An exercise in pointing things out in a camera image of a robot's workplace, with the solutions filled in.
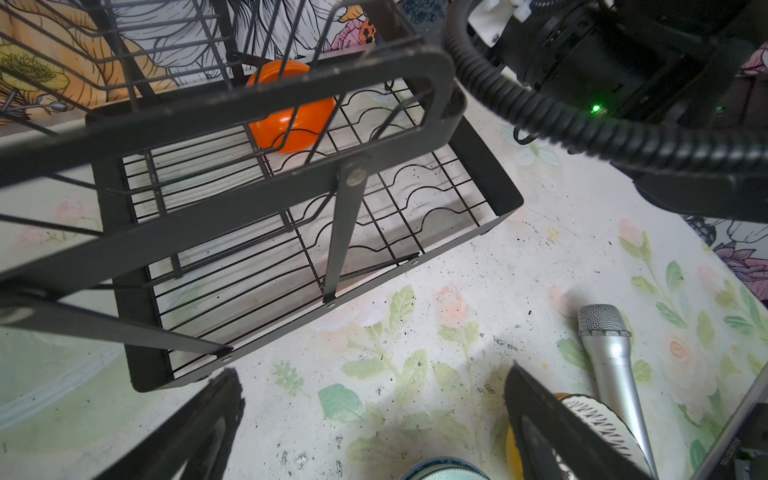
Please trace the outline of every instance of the table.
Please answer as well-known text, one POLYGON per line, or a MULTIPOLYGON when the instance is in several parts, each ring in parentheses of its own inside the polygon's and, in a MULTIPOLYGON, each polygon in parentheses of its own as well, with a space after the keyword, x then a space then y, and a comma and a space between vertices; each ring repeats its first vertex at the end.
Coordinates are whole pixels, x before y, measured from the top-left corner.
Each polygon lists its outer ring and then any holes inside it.
MULTIPOLYGON (((467 117, 525 205, 235 362, 247 403, 225 478, 398 478, 437 455, 507 478, 502 385, 513 362, 553 392, 596 395, 575 331, 585 303, 618 306, 633 330, 660 478, 688 478, 702 461, 768 359, 763 305, 618 170, 542 141, 519 146, 473 100, 467 117)), ((2 337, 6 385, 61 376, 73 350, 98 359, 59 378, 56 396, 4 399, 14 407, 0 412, 4 478, 95 475, 201 387, 138 394, 121 346, 2 337)))

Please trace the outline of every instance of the screw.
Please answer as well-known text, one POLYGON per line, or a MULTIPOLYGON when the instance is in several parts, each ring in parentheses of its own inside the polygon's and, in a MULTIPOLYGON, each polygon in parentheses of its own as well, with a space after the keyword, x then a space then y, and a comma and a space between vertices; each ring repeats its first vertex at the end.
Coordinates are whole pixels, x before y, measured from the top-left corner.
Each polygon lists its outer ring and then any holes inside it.
POLYGON ((28 316, 31 316, 33 313, 35 313, 35 309, 28 306, 0 308, 0 325, 20 322, 28 316))
POLYGON ((357 187, 362 182, 366 181, 368 173, 362 168, 356 168, 352 170, 352 173, 346 178, 346 184, 350 187, 357 187))

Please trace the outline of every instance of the white table surface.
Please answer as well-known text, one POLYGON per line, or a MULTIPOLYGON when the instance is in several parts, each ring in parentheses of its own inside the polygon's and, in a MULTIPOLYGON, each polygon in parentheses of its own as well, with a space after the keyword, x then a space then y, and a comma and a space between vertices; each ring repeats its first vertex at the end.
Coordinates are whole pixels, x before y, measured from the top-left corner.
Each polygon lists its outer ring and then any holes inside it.
MULTIPOLYGON (((502 382, 513 362, 553 392, 596 394, 574 331, 585 303, 613 303, 634 331, 660 477, 688 478, 711 447, 768 359, 762 304, 618 170, 540 141, 510 143, 511 128, 474 101, 467 117, 525 205, 236 361, 246 409, 225 478, 398 478, 437 455, 507 478, 502 382)), ((92 197, 64 202, 64 219, 98 218, 92 197)), ((114 309, 108 296, 97 301, 114 309)), ((202 386, 139 394, 121 346, 0 335, 0 382, 12 387, 1 395, 2 478, 89 478, 202 386), (42 379, 58 394, 17 398, 42 379)))

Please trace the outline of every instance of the microphone handle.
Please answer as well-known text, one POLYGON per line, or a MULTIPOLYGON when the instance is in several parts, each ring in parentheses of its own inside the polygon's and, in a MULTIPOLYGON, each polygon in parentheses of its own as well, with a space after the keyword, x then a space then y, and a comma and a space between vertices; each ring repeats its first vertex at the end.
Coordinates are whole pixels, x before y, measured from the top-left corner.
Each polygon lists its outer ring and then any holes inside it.
POLYGON ((581 340, 592 361, 600 401, 624 420, 645 454, 651 476, 658 478, 640 398, 637 396, 637 387, 632 375, 630 337, 595 335, 582 336, 581 340))

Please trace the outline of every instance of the yellow flower print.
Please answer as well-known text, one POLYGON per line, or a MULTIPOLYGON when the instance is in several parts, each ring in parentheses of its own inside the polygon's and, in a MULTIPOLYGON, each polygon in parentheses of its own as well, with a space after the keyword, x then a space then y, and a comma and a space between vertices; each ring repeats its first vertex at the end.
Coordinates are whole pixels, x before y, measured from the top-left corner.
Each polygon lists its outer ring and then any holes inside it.
POLYGON ((61 67, 36 57, 17 45, 0 45, 0 67, 4 68, 4 71, 0 71, 0 79, 18 90, 39 90, 22 78, 28 78, 51 90, 63 90, 69 85, 69 77, 61 67))

